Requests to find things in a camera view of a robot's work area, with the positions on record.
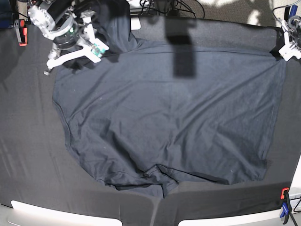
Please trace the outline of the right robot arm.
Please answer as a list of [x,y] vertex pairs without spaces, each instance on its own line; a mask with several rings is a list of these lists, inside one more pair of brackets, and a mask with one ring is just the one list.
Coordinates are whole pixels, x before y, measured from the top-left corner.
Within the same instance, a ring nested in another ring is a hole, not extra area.
[[97,3],[97,0],[37,0],[31,4],[28,9],[31,22],[52,41],[45,75],[78,58],[98,63],[109,50],[95,36],[93,22],[97,15],[92,8]]

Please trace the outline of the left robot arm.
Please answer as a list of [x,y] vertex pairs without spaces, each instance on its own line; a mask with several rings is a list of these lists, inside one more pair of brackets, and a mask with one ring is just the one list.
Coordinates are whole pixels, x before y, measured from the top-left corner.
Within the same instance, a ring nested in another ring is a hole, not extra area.
[[[272,14],[274,18],[281,24],[284,35],[284,45],[278,51],[280,56],[289,61],[292,57],[297,60],[301,59],[301,17],[297,15],[297,4],[300,0],[294,3],[273,8]],[[284,19],[276,17],[275,10],[284,8]]]

